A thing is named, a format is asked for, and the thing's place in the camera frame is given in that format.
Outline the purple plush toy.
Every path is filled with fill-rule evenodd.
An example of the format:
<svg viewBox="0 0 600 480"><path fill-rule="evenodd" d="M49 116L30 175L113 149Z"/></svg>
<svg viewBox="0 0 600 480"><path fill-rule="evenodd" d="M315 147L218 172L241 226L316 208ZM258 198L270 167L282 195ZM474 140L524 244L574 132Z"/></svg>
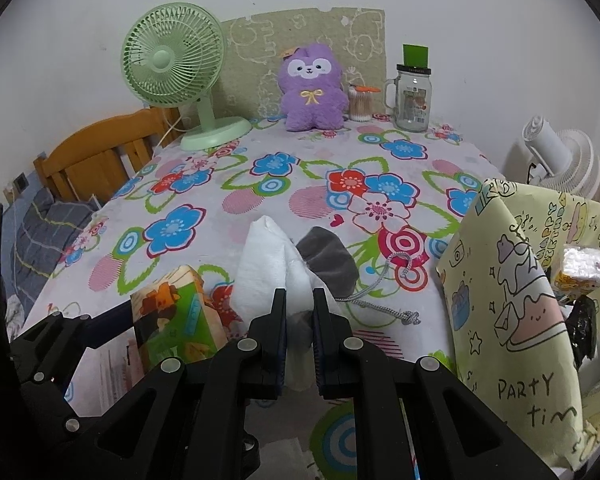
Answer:
<svg viewBox="0 0 600 480"><path fill-rule="evenodd" d="M286 129L340 129L349 104L341 77L342 68L327 44L309 44L286 55L277 78Z"/></svg>

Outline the grey drawstring pouch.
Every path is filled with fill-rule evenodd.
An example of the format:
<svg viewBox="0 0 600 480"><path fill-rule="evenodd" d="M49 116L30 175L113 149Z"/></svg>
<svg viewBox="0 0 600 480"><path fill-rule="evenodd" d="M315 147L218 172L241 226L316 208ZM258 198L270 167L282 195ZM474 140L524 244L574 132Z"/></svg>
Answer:
<svg viewBox="0 0 600 480"><path fill-rule="evenodd" d="M417 311L400 311L367 300L370 293L388 275L391 263L404 259L407 267L411 267L412 258L407 252L392 252L381 270L375 271L375 281L356 290L355 283L360 278L360 272L354 258L335 233L314 226L298 241L296 248L308 269L326 285L340 304L356 304L361 308L390 315L403 325L417 325L422 322Z"/></svg>

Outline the yellow cartoon snack pack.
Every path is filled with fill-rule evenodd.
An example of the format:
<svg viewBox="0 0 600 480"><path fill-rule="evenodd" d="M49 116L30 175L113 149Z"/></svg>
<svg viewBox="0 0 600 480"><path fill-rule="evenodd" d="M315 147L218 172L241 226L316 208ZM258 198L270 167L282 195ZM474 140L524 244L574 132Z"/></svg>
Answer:
<svg viewBox="0 0 600 480"><path fill-rule="evenodd" d="M567 244L552 269L558 294L578 298L600 288L600 248Z"/></svg>

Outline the white floor fan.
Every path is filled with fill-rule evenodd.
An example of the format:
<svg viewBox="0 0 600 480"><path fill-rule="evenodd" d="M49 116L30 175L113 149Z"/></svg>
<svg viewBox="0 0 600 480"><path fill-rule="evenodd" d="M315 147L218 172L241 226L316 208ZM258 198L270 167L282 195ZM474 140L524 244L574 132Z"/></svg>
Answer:
<svg viewBox="0 0 600 480"><path fill-rule="evenodd" d="M600 156L581 130L555 131L543 116L533 116L522 130L531 154L527 183L593 198L600 186Z"/></svg>

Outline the toothpick jar orange lid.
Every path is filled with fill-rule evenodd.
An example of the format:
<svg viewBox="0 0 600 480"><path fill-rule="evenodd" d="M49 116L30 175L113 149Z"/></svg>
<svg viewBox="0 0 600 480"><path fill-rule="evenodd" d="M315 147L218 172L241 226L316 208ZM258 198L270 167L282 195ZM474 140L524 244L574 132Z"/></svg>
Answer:
<svg viewBox="0 0 600 480"><path fill-rule="evenodd" d="M377 87L349 84L349 118L354 122L370 122L374 114L374 99L379 93Z"/></svg>

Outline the yellow cartoon fabric storage box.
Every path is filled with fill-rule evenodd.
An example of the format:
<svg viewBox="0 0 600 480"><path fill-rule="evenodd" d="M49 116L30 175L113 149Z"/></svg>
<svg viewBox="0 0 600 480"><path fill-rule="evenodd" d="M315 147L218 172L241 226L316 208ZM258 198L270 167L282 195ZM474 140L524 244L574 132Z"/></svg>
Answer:
<svg viewBox="0 0 600 480"><path fill-rule="evenodd" d="M547 466L578 470L600 448L600 379L582 390L545 274L568 245L600 249L600 203L489 179L437 271L460 380Z"/></svg>

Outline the green desk fan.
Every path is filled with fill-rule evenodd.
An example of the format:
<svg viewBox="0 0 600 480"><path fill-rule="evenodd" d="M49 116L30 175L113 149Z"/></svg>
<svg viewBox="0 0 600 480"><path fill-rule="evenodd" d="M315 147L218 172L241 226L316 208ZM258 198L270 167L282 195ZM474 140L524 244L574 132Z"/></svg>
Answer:
<svg viewBox="0 0 600 480"><path fill-rule="evenodd" d="M181 135L183 151L217 148L251 130L245 118L214 116L211 93L223 67L225 47L216 17L187 2L156 6L125 36L121 71L140 100L164 110L196 106L199 125Z"/></svg>

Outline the grey plaid pillow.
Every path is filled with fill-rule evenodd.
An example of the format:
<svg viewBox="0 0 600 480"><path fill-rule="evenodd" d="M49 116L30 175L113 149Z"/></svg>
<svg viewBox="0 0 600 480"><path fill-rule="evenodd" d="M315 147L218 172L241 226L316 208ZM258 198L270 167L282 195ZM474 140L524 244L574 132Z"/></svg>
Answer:
<svg viewBox="0 0 600 480"><path fill-rule="evenodd" d="M48 188L20 198L3 214L1 274L6 296L29 313L70 244L100 208L96 198L62 202Z"/></svg>

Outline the black plastic bag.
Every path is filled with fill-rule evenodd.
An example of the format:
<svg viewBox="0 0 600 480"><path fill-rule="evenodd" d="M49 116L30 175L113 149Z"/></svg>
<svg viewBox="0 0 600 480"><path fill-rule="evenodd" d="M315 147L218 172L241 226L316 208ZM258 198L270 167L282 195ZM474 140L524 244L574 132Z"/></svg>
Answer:
<svg viewBox="0 0 600 480"><path fill-rule="evenodd" d="M596 351L596 312L595 302L582 295L573 304L566 318L567 332L574 357L574 366L578 370L584 359L592 360Z"/></svg>

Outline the green tissue pack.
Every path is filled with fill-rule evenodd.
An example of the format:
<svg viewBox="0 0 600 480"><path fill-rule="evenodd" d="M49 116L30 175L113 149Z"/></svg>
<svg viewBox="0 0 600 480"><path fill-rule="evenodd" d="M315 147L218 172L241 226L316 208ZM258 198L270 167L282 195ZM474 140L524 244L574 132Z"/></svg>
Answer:
<svg viewBox="0 0 600 480"><path fill-rule="evenodd" d="M131 307L145 372L167 358L186 364L210 359L228 343L219 313L207 304L204 281L190 266L133 292Z"/></svg>

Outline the glass jar with green lid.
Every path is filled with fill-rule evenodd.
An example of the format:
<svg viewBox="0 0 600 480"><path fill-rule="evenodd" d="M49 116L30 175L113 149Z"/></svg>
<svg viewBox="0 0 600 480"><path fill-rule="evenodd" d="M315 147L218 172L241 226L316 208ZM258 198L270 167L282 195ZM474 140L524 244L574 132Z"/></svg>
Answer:
<svg viewBox="0 0 600 480"><path fill-rule="evenodd" d="M429 49L404 44L402 62L396 76L385 82L385 107L392 111L393 123L400 129L423 133L428 130L431 108L431 68Z"/></svg>

